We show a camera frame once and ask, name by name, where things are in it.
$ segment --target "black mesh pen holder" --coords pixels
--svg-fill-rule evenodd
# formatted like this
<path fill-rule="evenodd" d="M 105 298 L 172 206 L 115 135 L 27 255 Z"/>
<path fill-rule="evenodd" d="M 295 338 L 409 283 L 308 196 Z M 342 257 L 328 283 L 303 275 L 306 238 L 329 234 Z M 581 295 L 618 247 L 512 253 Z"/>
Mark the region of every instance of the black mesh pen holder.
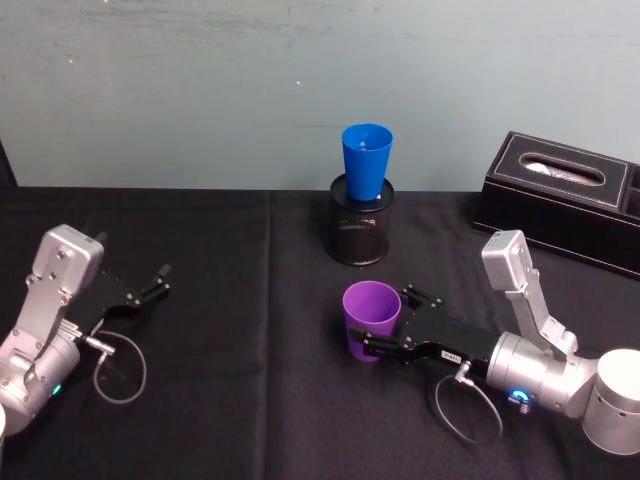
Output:
<path fill-rule="evenodd" d="M 345 175 L 331 184 L 327 251 L 347 265 L 371 265 L 389 250 L 387 232 L 393 203 L 393 186 L 385 179 L 377 199 L 359 202 L 347 195 Z"/>

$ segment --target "cable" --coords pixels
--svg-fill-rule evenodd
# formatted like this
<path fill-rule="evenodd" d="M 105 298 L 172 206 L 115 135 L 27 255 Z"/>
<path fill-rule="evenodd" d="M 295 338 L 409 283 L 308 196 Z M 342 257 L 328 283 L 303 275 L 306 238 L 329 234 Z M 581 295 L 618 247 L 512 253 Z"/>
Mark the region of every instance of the cable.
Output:
<path fill-rule="evenodd" d="M 458 428 L 456 428 L 453 423 L 451 423 L 451 421 L 447 418 L 447 416 L 444 414 L 444 412 L 442 411 L 442 407 L 440 406 L 440 399 L 439 399 L 439 391 L 440 391 L 440 387 L 442 386 L 442 384 L 446 381 L 446 380 L 451 380 L 455 378 L 454 375 L 447 375 L 446 377 L 442 378 L 436 385 L 436 391 L 435 391 L 435 403 L 436 403 L 436 408 L 438 409 L 438 414 L 440 414 L 440 417 L 442 418 L 442 420 L 447 424 L 447 426 L 456 434 L 458 435 L 461 439 L 463 439 L 466 442 L 469 443 L 473 443 L 473 444 L 479 444 L 479 443 L 485 443 L 485 442 L 481 442 L 479 440 L 475 440 L 473 438 L 469 438 L 467 437 L 464 433 L 462 433 L 460 430 L 458 430 Z M 498 412 L 498 409 L 496 408 L 496 406 L 493 404 L 493 402 L 491 401 L 491 399 L 489 399 L 489 397 L 487 396 L 486 393 L 484 393 L 482 391 L 482 389 L 480 389 L 480 387 L 478 387 L 475 383 L 473 383 L 472 381 L 468 381 L 468 382 L 464 382 L 464 385 L 467 385 L 471 388 L 473 388 L 476 392 L 478 392 L 480 394 L 480 396 L 483 398 L 483 400 L 485 402 L 487 402 L 487 405 L 489 405 L 489 408 L 491 408 L 491 411 L 493 412 L 493 414 L 496 417 L 496 420 L 498 421 L 498 434 L 495 436 L 495 438 L 493 438 L 492 440 L 486 442 L 486 443 L 491 443 L 491 442 L 495 442 L 496 440 L 498 440 L 501 436 L 502 436 L 502 418 L 500 418 L 500 413 Z"/>
<path fill-rule="evenodd" d="M 96 332 L 96 334 L 98 334 L 98 333 L 102 333 L 104 335 L 115 337 L 115 338 L 118 338 L 118 339 L 128 343 L 129 345 L 131 345 L 133 347 L 133 349 L 136 351 L 136 353 L 140 357 L 140 362 L 142 364 L 142 380 L 140 381 L 140 388 L 138 388 L 138 391 L 136 393 L 134 393 L 131 397 L 125 398 L 124 400 L 118 400 L 117 398 L 110 397 L 109 395 L 104 393 L 104 391 L 102 390 L 102 388 L 100 388 L 100 385 L 98 383 L 98 373 L 100 372 L 100 367 L 104 363 L 104 359 L 106 358 L 106 354 L 103 354 L 102 357 L 100 357 L 100 360 L 98 360 L 98 365 L 96 365 L 96 369 L 93 371 L 93 386 L 95 387 L 96 392 L 98 392 L 98 395 L 100 395 L 107 402 L 113 403 L 114 405 L 126 405 L 128 403 L 131 403 L 135 399 L 137 399 L 140 395 L 142 395 L 142 392 L 144 391 L 144 388 L 147 385 L 147 361 L 144 358 L 144 354 L 142 353 L 142 350 L 140 350 L 140 347 L 138 347 L 138 345 L 136 345 L 135 342 L 133 340 L 131 340 L 129 337 L 125 337 L 124 335 L 121 335 L 120 333 L 111 332 L 109 330 L 100 330 L 100 331 Z"/>

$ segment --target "table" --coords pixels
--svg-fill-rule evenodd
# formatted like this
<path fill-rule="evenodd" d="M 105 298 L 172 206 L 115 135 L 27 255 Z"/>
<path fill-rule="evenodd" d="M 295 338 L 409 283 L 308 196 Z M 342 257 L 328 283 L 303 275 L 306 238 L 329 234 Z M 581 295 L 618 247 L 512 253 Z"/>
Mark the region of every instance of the table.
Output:
<path fill-rule="evenodd" d="M 132 336 L 149 363 L 134 405 L 93 392 L 95 356 L 25 432 L 2 474 L 33 478 L 633 478 L 639 458 L 593 447 L 579 422 L 521 417 L 489 394 L 505 424 L 495 444 L 462 445 L 433 413 L 446 367 L 365 365 L 346 350 L 340 299 L 353 282 L 413 283 L 450 314 L 516 331 L 485 278 L 487 235 L 469 226 L 477 194 L 398 193 L 391 248 L 376 265 L 334 262 L 322 244 L 327 192 L 39 189 L 0 191 L 0 332 L 15 322 L 42 234 L 68 223 L 109 233 L 104 267 L 133 283 L 173 266 L 170 297 Z M 640 348 L 638 282 L 532 249 L 552 314 L 585 355 Z M 444 392 L 478 435 L 491 417 Z"/>

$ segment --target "black leather tissue box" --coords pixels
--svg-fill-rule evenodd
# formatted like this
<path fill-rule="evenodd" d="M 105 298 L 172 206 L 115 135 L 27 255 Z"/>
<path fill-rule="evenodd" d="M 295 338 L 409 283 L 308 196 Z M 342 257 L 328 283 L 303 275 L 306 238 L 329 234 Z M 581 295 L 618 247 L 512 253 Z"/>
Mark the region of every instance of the black leather tissue box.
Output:
<path fill-rule="evenodd" d="M 510 132 L 473 224 L 640 279 L 640 166 Z"/>

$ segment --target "purple plastic cup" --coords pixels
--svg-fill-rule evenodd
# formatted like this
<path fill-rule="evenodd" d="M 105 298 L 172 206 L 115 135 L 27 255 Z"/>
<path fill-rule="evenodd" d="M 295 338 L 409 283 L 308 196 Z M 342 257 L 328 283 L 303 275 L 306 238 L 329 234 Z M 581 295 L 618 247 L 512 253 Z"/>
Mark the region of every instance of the purple plastic cup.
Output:
<path fill-rule="evenodd" d="M 361 362 L 375 362 L 377 357 L 365 355 L 362 344 L 349 336 L 350 328 L 378 335 L 391 335 L 400 313 L 400 296 L 386 283 L 367 280 L 351 285 L 342 296 L 347 341 L 351 355 Z"/>

